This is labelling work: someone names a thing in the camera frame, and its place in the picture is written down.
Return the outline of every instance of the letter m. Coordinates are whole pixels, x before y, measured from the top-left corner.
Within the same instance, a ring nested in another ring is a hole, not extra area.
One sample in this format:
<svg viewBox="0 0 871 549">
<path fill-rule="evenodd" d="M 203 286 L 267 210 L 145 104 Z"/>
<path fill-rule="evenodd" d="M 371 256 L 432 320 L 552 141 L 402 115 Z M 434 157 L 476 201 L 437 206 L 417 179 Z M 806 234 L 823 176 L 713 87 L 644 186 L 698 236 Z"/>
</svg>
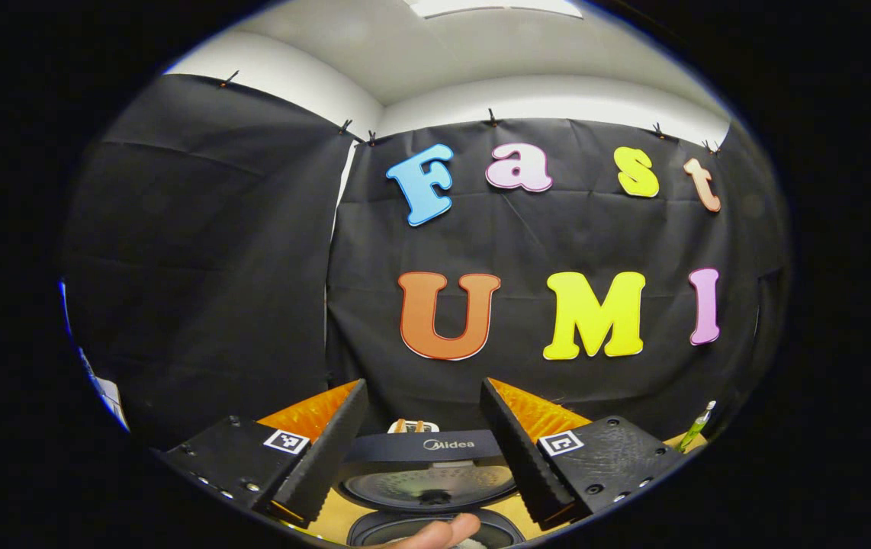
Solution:
<svg viewBox="0 0 871 549">
<path fill-rule="evenodd" d="M 592 286 L 581 272 L 555 272 L 548 278 L 548 288 L 558 296 L 554 314 L 554 340 L 544 347 L 549 361 L 570 361 L 578 356 L 574 330 L 581 334 L 585 352 L 593 357 L 602 347 L 606 335 L 609 357 L 637 355 L 642 351 L 638 337 L 638 312 L 645 277 L 638 272 L 620 272 L 613 279 L 604 303 L 599 303 Z"/>
</svg>

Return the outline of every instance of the finger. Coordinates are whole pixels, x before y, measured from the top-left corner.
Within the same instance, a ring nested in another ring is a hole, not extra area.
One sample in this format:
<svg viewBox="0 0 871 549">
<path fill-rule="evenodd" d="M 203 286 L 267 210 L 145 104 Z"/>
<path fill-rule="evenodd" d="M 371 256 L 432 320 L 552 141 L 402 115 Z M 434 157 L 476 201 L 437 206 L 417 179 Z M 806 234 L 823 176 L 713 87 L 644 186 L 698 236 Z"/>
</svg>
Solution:
<svg viewBox="0 0 871 549">
<path fill-rule="evenodd" d="M 480 531 L 480 519 L 470 513 L 460 513 L 452 522 L 449 522 L 449 527 L 452 528 L 452 538 L 449 539 L 446 547 L 457 545 L 464 539 L 472 538 L 474 534 L 477 534 Z"/>
<path fill-rule="evenodd" d="M 433 521 L 420 529 L 411 538 L 405 538 L 388 545 L 379 545 L 383 549 L 446 549 L 452 547 L 449 543 L 453 538 L 453 528 L 442 521 Z"/>
</svg>

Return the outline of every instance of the ceiling light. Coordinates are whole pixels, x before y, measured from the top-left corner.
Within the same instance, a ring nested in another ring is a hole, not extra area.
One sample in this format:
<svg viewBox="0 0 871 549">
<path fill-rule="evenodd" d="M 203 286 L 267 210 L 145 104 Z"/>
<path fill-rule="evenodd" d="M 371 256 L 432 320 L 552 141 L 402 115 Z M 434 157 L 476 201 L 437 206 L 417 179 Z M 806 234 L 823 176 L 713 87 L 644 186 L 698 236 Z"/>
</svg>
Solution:
<svg viewBox="0 0 871 549">
<path fill-rule="evenodd" d="M 582 17 L 570 2 L 565 0 L 405 0 L 421 18 L 434 18 L 436 15 L 454 14 L 457 11 L 512 9 L 547 11 L 552 14 Z"/>
</svg>

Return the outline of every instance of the letter f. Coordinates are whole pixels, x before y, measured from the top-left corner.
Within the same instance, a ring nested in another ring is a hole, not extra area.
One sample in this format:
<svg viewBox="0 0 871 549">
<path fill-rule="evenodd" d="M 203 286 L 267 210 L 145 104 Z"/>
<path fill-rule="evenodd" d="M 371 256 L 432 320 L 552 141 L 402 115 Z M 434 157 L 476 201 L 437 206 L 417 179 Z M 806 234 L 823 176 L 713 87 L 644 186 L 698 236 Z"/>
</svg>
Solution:
<svg viewBox="0 0 871 549">
<path fill-rule="evenodd" d="M 432 160 L 452 159 L 452 149 L 445 145 L 433 145 L 410 159 L 391 166 L 384 176 L 398 181 L 405 201 L 408 201 L 408 225 L 419 226 L 436 216 L 445 213 L 452 206 L 452 199 L 440 197 L 433 190 L 439 185 L 443 191 L 452 187 L 452 176 L 442 162 L 429 164 L 429 171 L 422 171 L 422 165 Z"/>
</svg>

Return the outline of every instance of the black curtain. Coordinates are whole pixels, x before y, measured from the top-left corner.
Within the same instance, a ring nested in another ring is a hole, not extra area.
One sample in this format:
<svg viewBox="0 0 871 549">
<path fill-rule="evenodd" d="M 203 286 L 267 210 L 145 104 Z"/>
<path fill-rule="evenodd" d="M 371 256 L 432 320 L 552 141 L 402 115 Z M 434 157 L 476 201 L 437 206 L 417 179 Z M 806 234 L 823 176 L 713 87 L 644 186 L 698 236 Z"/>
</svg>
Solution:
<svg viewBox="0 0 871 549">
<path fill-rule="evenodd" d="M 324 272 L 352 141 L 280 98 L 172 74 L 91 147 L 67 309 L 133 434 L 170 448 L 327 388 Z"/>
<path fill-rule="evenodd" d="M 659 438 L 686 430 L 708 400 L 727 411 L 739 406 L 757 381 L 752 372 L 767 366 L 752 362 L 760 351 L 756 328 L 766 335 L 767 351 L 776 341 L 760 324 L 771 326 L 777 315 L 768 316 L 760 300 L 784 303 L 787 286 L 763 294 L 759 279 L 787 267 L 788 237 L 773 175 L 749 152 L 742 129 L 734 126 L 731 138 L 721 153 L 711 154 L 696 143 L 633 127 L 522 119 L 496 127 L 471 122 L 425 128 L 359 145 L 331 247 L 327 354 L 338 380 L 369 382 L 372 411 L 363 432 L 383 431 L 400 417 L 433 421 L 443 430 L 484 428 L 477 399 L 485 376 L 588 417 L 620 414 Z M 437 143 L 454 153 L 443 162 L 452 187 L 439 190 L 452 206 L 409 226 L 407 201 L 386 171 Z M 550 190 L 489 185 L 484 172 L 494 160 L 491 150 L 503 143 L 543 149 L 554 179 Z M 620 146 L 648 154 L 659 181 L 656 197 L 630 197 L 623 190 L 613 160 Z M 689 159 L 713 175 L 710 187 L 721 211 L 704 208 L 683 170 Z M 697 268 L 719 271 L 721 335 L 694 347 L 689 337 L 696 295 L 687 277 Z M 435 317 L 444 337 L 463 333 L 466 323 L 461 275 L 501 279 L 480 352 L 463 361 L 433 361 L 407 348 L 397 285 L 407 271 L 448 279 Z M 582 350 L 571 361 L 544 359 L 554 334 L 555 296 L 547 278 L 559 271 L 581 272 L 599 301 L 619 272 L 641 272 L 644 350 L 631 357 L 599 351 L 590 358 Z M 733 390 L 738 401 L 731 407 Z"/>
</svg>

